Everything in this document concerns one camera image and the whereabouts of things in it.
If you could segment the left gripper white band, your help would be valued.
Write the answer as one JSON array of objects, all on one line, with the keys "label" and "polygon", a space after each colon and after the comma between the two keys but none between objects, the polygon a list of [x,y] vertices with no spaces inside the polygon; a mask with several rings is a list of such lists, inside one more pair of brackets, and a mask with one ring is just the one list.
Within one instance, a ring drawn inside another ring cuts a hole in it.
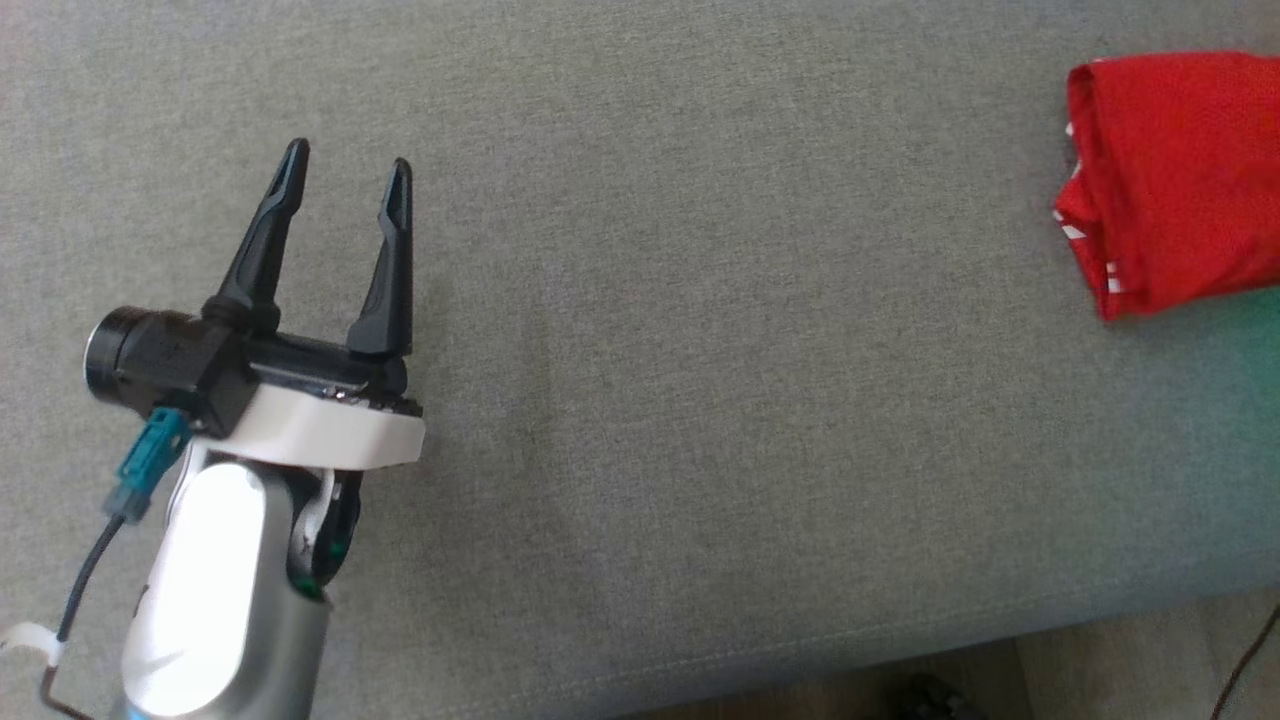
[{"label": "left gripper white band", "polygon": [[[204,304],[205,320],[247,334],[276,332],[275,295],[308,156],[306,138],[287,146],[218,292]],[[420,459],[426,425],[402,359],[413,342],[413,188],[403,158],[393,164],[378,224],[383,242],[348,348],[292,334],[251,341],[259,387],[228,437],[206,438],[210,451],[342,471]]]}]

